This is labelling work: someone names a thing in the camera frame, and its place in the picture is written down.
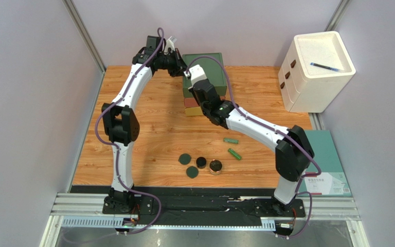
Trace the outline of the green top drawer box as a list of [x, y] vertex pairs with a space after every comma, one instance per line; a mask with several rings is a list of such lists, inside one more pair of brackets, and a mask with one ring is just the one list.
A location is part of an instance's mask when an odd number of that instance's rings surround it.
[[[182, 56], [183, 60], [187, 65], [189, 65], [193, 59], [199, 56], [211, 56], [218, 60], [222, 65], [223, 56], [221, 52], [216, 53], [207, 53], [207, 54], [185, 54]], [[220, 96], [226, 96], [227, 92], [227, 83], [226, 77], [221, 69], [221, 67], [213, 60], [208, 58], [198, 59], [196, 62], [193, 63], [193, 66], [200, 65], [200, 67], [204, 70], [207, 78], [209, 81], [214, 85], [217, 93]], [[188, 91], [188, 88], [191, 87], [190, 79], [183, 77], [183, 97], [184, 98], [192, 98], [193, 95]]]

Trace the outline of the gold rim compact jar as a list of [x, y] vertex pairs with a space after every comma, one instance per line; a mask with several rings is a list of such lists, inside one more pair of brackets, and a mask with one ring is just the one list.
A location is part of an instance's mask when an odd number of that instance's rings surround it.
[[220, 160], [212, 160], [209, 163], [209, 171], [212, 175], [218, 175], [222, 172], [223, 164]]

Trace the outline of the black round jar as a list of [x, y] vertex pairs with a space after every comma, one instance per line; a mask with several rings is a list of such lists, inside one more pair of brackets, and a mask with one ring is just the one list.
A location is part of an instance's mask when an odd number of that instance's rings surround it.
[[198, 169], [204, 169], [207, 165], [207, 160], [204, 157], [198, 157], [196, 159], [196, 166], [198, 167]]

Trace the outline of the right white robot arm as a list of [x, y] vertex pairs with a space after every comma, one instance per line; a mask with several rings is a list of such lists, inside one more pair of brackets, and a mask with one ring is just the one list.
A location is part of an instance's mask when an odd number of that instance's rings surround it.
[[280, 178], [273, 198], [281, 205], [290, 205], [314, 158], [305, 130], [297, 125], [291, 128], [274, 125], [232, 101], [222, 100], [208, 79], [192, 83], [189, 91], [211, 123], [247, 135], [274, 152]]

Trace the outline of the red drawer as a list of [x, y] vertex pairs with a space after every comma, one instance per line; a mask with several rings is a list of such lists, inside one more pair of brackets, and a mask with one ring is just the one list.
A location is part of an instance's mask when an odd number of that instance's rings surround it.
[[195, 107], [199, 107], [199, 104], [194, 98], [184, 98], [184, 107], [195, 108]]

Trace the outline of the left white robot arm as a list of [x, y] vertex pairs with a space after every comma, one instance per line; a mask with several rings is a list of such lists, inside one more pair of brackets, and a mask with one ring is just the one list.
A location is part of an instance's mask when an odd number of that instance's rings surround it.
[[176, 37], [169, 39], [148, 36], [143, 47], [132, 59], [130, 74], [118, 95], [102, 106], [104, 131], [113, 144], [114, 177], [108, 199], [127, 206], [133, 204], [132, 152], [139, 136], [140, 125], [134, 109], [148, 82], [158, 70], [171, 77], [181, 77], [187, 68]]

